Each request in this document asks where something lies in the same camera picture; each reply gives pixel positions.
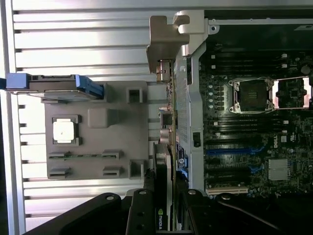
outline motherboard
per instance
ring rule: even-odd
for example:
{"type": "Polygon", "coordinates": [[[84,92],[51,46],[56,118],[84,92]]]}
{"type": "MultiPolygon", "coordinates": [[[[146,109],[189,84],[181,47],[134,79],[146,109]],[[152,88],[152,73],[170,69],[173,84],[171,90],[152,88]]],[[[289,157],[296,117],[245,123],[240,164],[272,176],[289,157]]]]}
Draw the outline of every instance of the motherboard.
{"type": "Polygon", "coordinates": [[[209,197],[311,191],[313,53],[207,45],[199,65],[209,197]]]}

